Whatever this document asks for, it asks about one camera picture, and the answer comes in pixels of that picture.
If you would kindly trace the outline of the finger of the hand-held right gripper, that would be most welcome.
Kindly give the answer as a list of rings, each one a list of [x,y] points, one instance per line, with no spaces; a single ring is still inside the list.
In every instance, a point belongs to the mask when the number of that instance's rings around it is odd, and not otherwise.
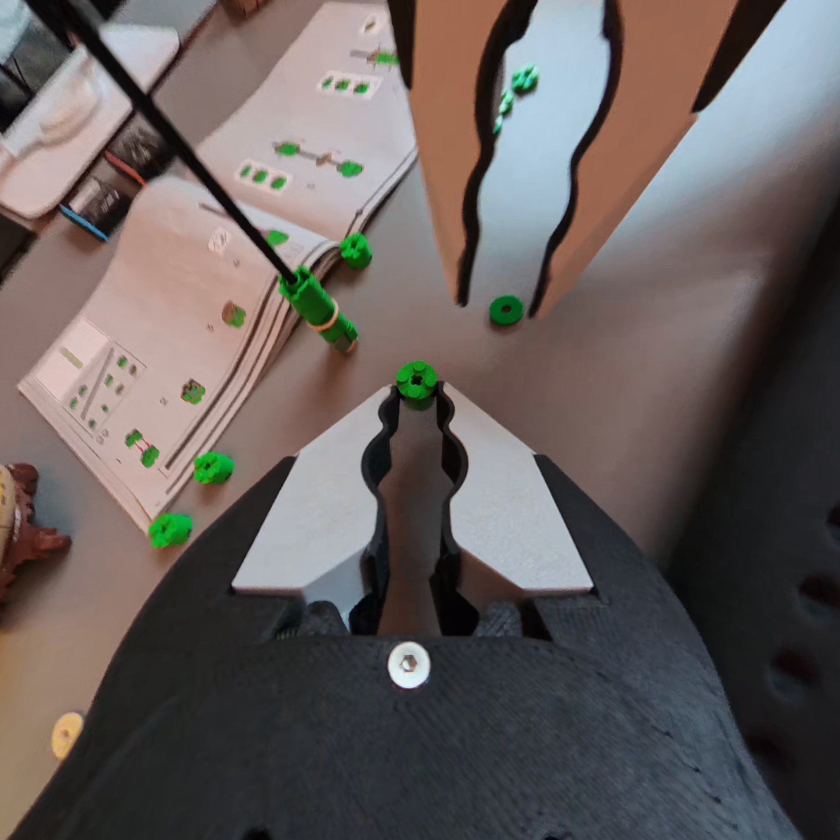
[[[569,201],[545,246],[531,318],[572,288],[697,120],[697,94],[736,5],[604,2],[605,86],[570,158]]]
[[[437,250],[456,305],[469,301],[478,199],[495,147],[497,78],[534,2],[420,1],[413,25],[413,122]]]

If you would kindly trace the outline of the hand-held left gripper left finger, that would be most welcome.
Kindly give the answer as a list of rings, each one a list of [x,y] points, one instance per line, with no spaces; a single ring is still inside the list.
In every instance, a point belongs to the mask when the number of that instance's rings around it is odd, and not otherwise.
[[[390,580],[380,484],[400,404],[384,386],[298,452],[233,579],[238,594],[329,602],[352,634],[377,634]]]

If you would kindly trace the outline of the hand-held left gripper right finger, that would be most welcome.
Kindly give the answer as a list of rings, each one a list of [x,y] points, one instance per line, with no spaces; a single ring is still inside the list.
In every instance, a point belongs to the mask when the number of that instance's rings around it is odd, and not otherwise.
[[[450,383],[437,387],[442,467],[452,487],[430,577],[442,635],[469,636],[495,604],[595,590],[538,454]]]

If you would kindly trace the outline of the grey desk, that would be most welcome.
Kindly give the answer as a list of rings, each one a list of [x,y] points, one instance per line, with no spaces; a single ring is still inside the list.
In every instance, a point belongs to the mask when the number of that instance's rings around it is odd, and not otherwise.
[[[449,296],[419,166],[370,227],[374,258],[329,285],[361,332],[342,358],[306,328],[227,429],[236,463],[175,509],[188,543],[156,550],[18,393],[87,301],[115,242],[57,219],[2,285],[2,461],[40,473],[62,558],[23,565],[2,606],[2,838],[61,766],[50,735],[89,711],[134,618],[184,551],[266,472],[426,359],[552,461],[654,560],[668,556],[778,302],[838,195],[838,2],[785,2],[574,288],[493,329]]]

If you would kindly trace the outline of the green stacked brick assembly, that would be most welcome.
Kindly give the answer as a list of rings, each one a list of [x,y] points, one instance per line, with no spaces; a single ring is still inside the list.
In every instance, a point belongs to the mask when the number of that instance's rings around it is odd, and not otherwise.
[[[280,275],[279,291],[309,328],[336,351],[348,354],[355,349],[357,329],[309,268],[299,266],[289,277]]]

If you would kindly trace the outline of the open instruction booklet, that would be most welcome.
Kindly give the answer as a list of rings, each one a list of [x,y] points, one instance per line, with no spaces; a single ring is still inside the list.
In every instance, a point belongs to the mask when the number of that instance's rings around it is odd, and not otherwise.
[[[290,268],[318,278],[417,146],[385,2],[326,2],[195,146]],[[19,391],[145,531],[193,478],[298,315],[192,175],[136,197],[91,297]]]

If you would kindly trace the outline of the thin black rod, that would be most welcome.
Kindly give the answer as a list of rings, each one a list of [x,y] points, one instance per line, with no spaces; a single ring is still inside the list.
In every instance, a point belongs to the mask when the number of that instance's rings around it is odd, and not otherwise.
[[[287,283],[292,286],[296,285],[298,277],[295,272],[268,244],[265,237],[250,222],[236,201],[196,156],[193,147],[184,139],[165,114],[159,110],[151,94],[138,85],[134,76],[111,52],[100,37],[98,28],[87,19],[79,8],[68,1],[27,1],[27,5],[47,24],[55,35],[60,35],[63,30],[67,30],[79,38],[90,56],[107,71],[111,79],[119,85],[122,92],[131,100],[134,110],[143,116],[146,122],[171,146],[175,154],[209,191],[217,204],[225,210],[225,213],[236,223],[245,236],[268,259],[276,273],[283,277]]]

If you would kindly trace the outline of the brown toy model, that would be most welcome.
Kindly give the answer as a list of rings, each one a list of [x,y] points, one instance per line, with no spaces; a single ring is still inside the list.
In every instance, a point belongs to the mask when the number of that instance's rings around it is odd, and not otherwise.
[[[1,464],[1,600],[18,567],[48,560],[71,546],[71,536],[34,522],[39,472],[26,463]]]

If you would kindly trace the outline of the dark box with orange edge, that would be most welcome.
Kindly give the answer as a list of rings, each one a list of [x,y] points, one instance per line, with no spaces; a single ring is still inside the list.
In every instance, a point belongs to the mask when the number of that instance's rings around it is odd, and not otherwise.
[[[145,187],[169,168],[176,154],[146,121],[134,118],[105,148],[103,157],[117,172]]]

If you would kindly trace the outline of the cream round plate piece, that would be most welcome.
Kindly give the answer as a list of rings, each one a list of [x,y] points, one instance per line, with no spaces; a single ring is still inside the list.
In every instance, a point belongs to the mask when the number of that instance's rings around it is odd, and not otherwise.
[[[78,740],[85,724],[84,715],[77,710],[69,710],[56,720],[49,740],[50,751],[57,761],[63,761]]]

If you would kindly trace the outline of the dark box with blue edge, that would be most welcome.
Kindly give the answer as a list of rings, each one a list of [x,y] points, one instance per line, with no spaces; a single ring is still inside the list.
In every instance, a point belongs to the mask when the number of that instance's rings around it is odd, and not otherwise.
[[[108,243],[146,187],[130,173],[108,163],[88,173],[58,205],[61,216],[99,243]]]

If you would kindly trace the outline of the white plastic tray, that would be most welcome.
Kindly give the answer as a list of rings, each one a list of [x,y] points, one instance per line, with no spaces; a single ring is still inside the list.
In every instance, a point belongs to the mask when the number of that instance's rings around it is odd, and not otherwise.
[[[165,26],[105,24],[99,35],[146,92],[181,45],[176,29]],[[76,47],[2,132],[2,209],[32,220],[57,207],[132,109],[87,48]]]

